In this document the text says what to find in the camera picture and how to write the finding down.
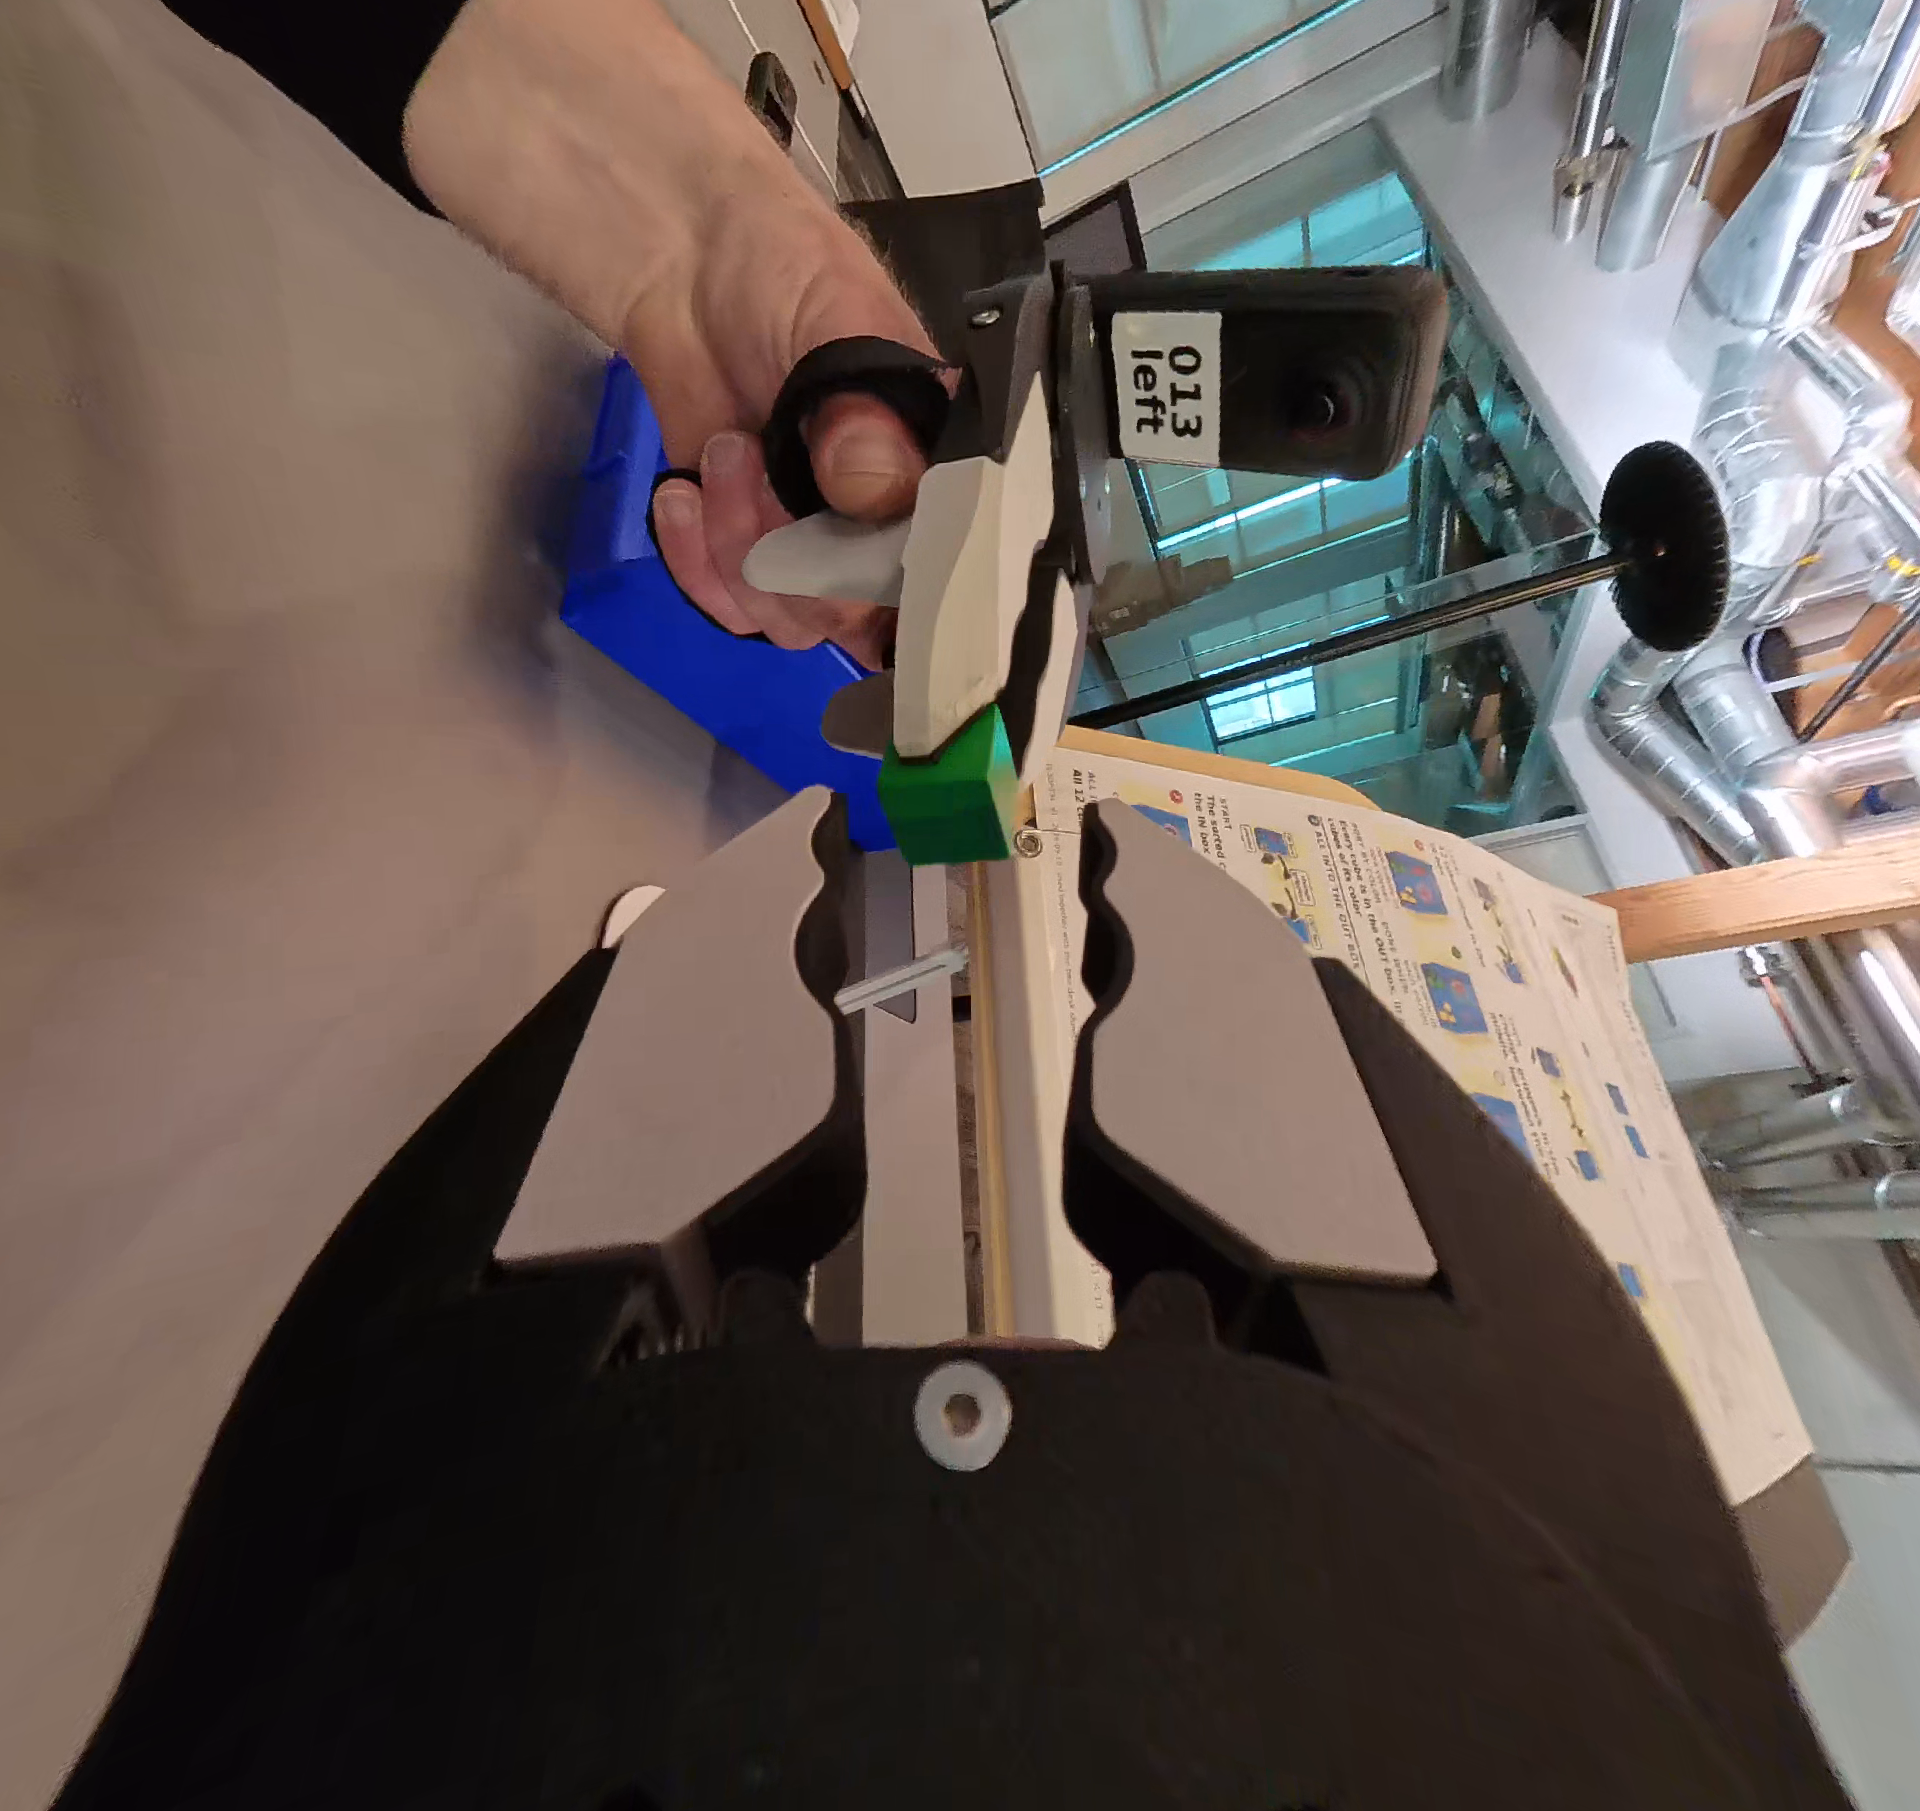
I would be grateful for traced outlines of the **person's left hand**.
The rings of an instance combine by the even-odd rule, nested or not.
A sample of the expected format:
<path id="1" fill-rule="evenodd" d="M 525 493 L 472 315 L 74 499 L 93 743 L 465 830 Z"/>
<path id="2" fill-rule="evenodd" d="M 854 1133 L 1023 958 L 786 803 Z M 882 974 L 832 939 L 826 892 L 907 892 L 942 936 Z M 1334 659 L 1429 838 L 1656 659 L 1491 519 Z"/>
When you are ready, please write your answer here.
<path id="1" fill-rule="evenodd" d="M 611 322 L 689 480 L 655 490 L 655 543 L 675 590 L 729 632 L 780 648 L 892 648 L 892 610 L 766 595 L 742 558 L 793 513 L 766 480 L 758 429 L 786 373 L 838 337 L 931 337 L 872 247 L 793 173 L 705 67 L 566 62 L 551 129 L 554 202 L 530 260 L 566 265 L 584 315 Z"/>

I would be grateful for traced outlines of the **silver flexible ventilation duct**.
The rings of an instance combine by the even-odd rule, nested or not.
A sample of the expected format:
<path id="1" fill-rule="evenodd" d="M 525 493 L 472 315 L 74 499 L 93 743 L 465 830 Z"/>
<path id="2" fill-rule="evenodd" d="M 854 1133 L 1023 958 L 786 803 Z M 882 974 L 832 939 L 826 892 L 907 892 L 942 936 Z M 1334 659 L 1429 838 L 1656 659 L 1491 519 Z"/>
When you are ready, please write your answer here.
<path id="1" fill-rule="evenodd" d="M 1838 590 L 1917 602 L 1910 396 L 1829 322 L 1735 337 L 1712 356 L 1693 429 L 1732 533 L 1719 630 L 1682 648 L 1626 637 L 1587 696 L 1599 752 L 1726 865 L 1770 860 L 1745 814 L 1748 770 L 1784 716 L 1748 667 L 1748 637 L 1809 607 L 1803 562 L 1843 533 Z"/>

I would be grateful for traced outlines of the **green wooden cube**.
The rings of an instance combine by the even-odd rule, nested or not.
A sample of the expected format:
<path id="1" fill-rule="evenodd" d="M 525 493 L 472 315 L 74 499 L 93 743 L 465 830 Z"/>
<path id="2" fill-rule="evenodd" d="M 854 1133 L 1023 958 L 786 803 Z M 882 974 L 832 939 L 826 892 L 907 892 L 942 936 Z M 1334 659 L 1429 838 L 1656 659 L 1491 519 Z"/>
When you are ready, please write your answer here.
<path id="1" fill-rule="evenodd" d="M 874 806 L 907 865 L 1008 860 L 1023 777 L 999 704 L 975 709 L 931 762 L 886 752 Z"/>

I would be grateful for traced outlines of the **wooden board stand white base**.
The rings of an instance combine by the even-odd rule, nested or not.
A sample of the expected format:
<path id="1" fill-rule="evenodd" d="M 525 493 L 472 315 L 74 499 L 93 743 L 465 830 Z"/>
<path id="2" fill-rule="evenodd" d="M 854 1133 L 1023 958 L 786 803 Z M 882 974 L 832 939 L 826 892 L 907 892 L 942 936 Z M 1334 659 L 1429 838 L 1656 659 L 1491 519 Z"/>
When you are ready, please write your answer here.
<path id="1" fill-rule="evenodd" d="M 1099 1710 L 1254 1710 L 1302 1668 L 1523 1694 L 1689 1685 L 1791 1710 L 1799 1644 L 1848 1575 L 1803 1463 L 1732 1504 L 1642 1310 L 1538 1169 L 1406 1020 L 1316 960 L 1406 1187 L 1429 1290 L 1295 1276 L 1262 1343 L 1216 1333 L 1193 1276 L 1126 1315 L 1063 1223 L 1069 1037 L 1005 1030 L 999 950 L 969 946 L 969 1030 L 1005 1075 L 1046 1075 L 1031 1176 L 1008 1186 L 1008 1310 L 1029 1343 L 832 1337 L 801 1283 L 737 1273 L 684 1315 L 667 1273 L 647 1357 L 597 1333 L 575 1399 L 606 1467 L 561 1522 L 551 1627 L 632 1679 L 935 1679 L 964 1705 L 1094 1692 Z M 892 1245 L 874 1108 L 892 1060 L 854 1043 L 866 1116 L 862 1273 Z"/>

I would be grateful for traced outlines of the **wooden post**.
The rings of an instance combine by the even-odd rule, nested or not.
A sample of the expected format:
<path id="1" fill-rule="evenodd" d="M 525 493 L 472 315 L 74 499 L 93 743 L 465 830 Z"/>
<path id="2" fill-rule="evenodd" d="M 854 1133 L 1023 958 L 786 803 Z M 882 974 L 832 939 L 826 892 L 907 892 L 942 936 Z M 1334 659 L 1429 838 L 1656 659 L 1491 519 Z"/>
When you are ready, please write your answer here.
<path id="1" fill-rule="evenodd" d="M 1626 960 L 1895 926 L 1920 916 L 1920 836 L 1865 836 L 1828 854 L 1611 892 L 1591 905 L 1614 913 Z"/>

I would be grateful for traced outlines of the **black pole stand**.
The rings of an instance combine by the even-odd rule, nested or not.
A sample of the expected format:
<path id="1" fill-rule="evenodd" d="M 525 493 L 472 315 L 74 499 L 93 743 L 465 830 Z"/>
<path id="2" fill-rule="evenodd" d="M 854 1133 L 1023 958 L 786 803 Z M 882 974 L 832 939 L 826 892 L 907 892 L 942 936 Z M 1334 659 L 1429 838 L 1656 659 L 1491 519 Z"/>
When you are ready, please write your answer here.
<path id="1" fill-rule="evenodd" d="M 1510 583 L 1487 583 L 1422 610 L 1378 618 L 1308 645 L 1286 645 L 1270 654 L 1254 654 L 1242 667 L 1216 667 L 1172 692 L 1149 692 L 1115 704 L 1099 704 L 1078 716 L 1078 727 L 1115 734 L 1144 716 L 1164 716 L 1180 704 L 1197 704 L 1211 696 L 1240 696 L 1254 692 L 1262 679 L 1286 679 L 1286 670 L 1316 670 L 1334 659 L 1352 659 L 1372 648 L 1393 648 L 1408 637 L 1429 637 L 1440 630 L 1475 625 L 1475 618 L 1505 618 L 1529 602 L 1577 595 L 1602 583 L 1626 632 L 1649 648 L 1682 654 L 1705 645 L 1732 602 L 1732 533 L 1726 513 L 1712 499 L 1712 486 L 1705 463 L 1682 447 L 1636 447 L 1622 454 L 1622 468 L 1602 486 L 1599 504 L 1599 552 L 1555 568 L 1555 574 L 1528 574 Z"/>

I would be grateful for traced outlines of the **printed instruction sheet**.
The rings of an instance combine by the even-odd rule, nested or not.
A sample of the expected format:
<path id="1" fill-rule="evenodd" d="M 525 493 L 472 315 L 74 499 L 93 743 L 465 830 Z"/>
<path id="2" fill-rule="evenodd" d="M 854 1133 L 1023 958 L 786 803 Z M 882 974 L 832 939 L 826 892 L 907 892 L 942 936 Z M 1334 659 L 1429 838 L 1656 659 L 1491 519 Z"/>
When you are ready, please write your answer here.
<path id="1" fill-rule="evenodd" d="M 1038 782 L 1054 978 L 1081 1036 L 1081 814 L 1126 803 L 1254 892 L 1364 985 L 1459 1093 L 1538 1169 L 1642 1310 L 1732 1504 L 1809 1463 L 1809 1428 L 1705 1187 L 1614 913 L 1364 806 L 1343 782 L 1250 782 L 1172 762 L 1054 752 Z"/>

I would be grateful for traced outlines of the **blue plastic bin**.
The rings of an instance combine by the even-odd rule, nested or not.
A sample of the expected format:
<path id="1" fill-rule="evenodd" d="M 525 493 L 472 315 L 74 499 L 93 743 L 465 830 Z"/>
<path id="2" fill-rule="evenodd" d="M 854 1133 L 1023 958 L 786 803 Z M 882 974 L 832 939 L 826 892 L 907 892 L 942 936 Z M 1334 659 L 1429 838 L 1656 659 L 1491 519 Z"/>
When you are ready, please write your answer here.
<path id="1" fill-rule="evenodd" d="M 647 530 L 659 480 L 655 408 L 615 356 L 569 504 L 561 625 L 776 788 L 838 788 L 854 848 L 892 848 L 901 838 L 874 806 L 874 755 L 838 752 L 822 734 L 826 698 L 872 670 L 838 645 L 776 648 L 689 607 Z"/>

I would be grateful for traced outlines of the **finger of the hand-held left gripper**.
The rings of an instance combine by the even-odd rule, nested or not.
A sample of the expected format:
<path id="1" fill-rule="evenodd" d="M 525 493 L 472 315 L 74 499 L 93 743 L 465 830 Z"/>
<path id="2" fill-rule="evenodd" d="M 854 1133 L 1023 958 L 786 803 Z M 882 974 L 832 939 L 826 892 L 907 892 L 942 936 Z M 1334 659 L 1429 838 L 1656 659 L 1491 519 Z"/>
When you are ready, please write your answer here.
<path id="1" fill-rule="evenodd" d="M 1005 463 L 964 454 L 919 480 L 892 645 L 901 762 L 931 762 L 1008 682 L 1029 579 L 1046 530 L 1054 452 L 1043 414 L 1023 414 Z"/>
<path id="2" fill-rule="evenodd" d="M 1031 727 L 1029 743 L 1013 752 L 1013 777 L 1023 788 L 1038 782 L 1043 762 L 1054 755 L 1078 679 L 1085 654 L 1085 595 L 1069 579 L 1054 579 L 1054 607 L 1043 630 L 1043 667 L 1038 667 L 1038 696 L 1031 696 Z"/>

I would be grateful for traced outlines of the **silver rectangular ventilation duct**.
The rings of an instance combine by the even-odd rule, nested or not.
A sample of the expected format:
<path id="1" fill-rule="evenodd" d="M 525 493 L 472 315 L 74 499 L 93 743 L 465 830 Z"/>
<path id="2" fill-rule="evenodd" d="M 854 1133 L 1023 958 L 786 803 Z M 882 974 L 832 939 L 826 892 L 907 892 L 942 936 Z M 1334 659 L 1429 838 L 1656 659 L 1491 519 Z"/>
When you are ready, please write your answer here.
<path id="1" fill-rule="evenodd" d="M 1920 0 L 1631 0 L 1614 74 L 1626 162 L 1599 226 L 1599 265 L 1649 265 L 1705 152 L 1753 107 L 1773 9 L 1816 31 L 1816 67 L 1783 152 L 1693 265 L 1693 305 L 1735 335 L 1819 322 L 1917 114 Z"/>

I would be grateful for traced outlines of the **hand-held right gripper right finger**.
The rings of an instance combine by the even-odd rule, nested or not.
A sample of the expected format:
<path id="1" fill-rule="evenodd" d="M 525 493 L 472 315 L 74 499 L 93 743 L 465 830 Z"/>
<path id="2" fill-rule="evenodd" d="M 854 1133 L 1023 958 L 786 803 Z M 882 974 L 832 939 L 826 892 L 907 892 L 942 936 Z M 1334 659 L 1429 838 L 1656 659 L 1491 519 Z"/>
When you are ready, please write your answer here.
<path id="1" fill-rule="evenodd" d="M 1063 1087 L 1063 1223 L 1115 1315 L 1193 1276 L 1262 1343 L 1295 1276 L 1429 1290 L 1439 1248 L 1302 939 L 1126 803 L 1081 814 L 1085 1020 Z"/>

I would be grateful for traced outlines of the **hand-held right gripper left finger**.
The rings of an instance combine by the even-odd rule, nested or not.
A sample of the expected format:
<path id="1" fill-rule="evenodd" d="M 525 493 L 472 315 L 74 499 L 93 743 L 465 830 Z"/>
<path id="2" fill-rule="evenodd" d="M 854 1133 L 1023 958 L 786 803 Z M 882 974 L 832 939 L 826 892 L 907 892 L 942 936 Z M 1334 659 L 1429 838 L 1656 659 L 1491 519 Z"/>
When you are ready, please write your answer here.
<path id="1" fill-rule="evenodd" d="M 801 788 L 667 892 L 551 1108 L 502 1267 L 655 1248 L 684 1315 L 737 1273 L 809 1273 L 866 1204 L 851 985 L 851 818 Z"/>

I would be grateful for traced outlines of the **white page holder peg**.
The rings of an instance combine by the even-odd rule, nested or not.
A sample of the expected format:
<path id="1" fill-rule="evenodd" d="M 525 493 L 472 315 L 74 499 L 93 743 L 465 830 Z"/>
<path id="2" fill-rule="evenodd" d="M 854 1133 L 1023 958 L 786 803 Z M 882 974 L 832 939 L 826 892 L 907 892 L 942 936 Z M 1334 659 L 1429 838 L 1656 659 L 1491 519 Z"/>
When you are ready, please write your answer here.
<path id="1" fill-rule="evenodd" d="M 846 1018 L 862 1018 L 862 1010 L 872 1010 L 872 1005 L 892 1005 L 892 1002 L 907 1002 L 907 997 L 913 997 L 913 987 L 931 987 L 935 978 L 953 978 L 953 974 L 964 974 L 964 969 L 969 969 L 969 950 L 964 950 L 964 946 L 942 946 L 942 950 L 909 958 L 909 960 L 901 960 L 901 969 L 886 969 L 886 974 L 872 974 L 872 978 L 862 978 L 862 985 L 846 985 L 846 987 L 832 997 L 832 1005 L 838 1005 Z"/>

